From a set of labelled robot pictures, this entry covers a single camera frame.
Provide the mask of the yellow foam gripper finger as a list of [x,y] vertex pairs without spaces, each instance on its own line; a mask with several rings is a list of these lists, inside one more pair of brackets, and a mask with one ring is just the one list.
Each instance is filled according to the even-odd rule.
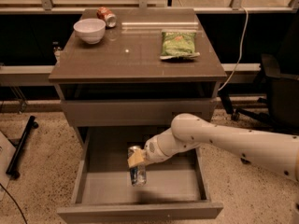
[[134,150],[128,158],[127,162],[130,168],[134,168],[138,165],[143,165],[146,162],[144,151],[142,149]]

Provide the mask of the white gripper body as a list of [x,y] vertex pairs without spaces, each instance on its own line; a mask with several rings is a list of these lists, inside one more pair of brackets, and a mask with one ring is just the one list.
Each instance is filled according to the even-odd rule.
[[198,142],[187,142],[176,138],[171,129],[152,136],[144,146],[144,158],[147,165],[171,159],[178,153],[197,148]]

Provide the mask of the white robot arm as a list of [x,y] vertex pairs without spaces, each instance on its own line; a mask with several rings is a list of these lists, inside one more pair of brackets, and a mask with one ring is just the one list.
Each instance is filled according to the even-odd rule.
[[202,144],[226,150],[274,174],[299,181],[296,135],[221,126],[188,113],[175,116],[169,129],[154,135],[142,148],[129,154],[128,166],[134,169],[164,162]]

